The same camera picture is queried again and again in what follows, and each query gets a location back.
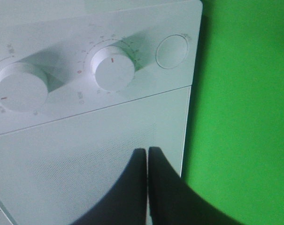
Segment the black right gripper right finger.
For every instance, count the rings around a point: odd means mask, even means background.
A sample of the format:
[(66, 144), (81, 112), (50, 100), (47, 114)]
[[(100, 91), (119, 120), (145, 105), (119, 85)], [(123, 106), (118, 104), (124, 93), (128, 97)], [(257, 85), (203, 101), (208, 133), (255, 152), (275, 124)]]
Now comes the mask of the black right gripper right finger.
[(148, 151), (148, 193), (154, 225), (241, 224), (194, 192), (159, 147), (150, 147)]

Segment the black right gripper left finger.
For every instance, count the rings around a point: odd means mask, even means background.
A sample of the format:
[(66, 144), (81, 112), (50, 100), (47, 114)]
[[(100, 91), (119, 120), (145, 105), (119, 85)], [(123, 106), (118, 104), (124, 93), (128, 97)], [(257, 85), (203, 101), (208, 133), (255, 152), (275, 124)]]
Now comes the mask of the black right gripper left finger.
[(119, 179), (74, 225), (144, 225), (147, 209), (146, 150), (135, 149)]

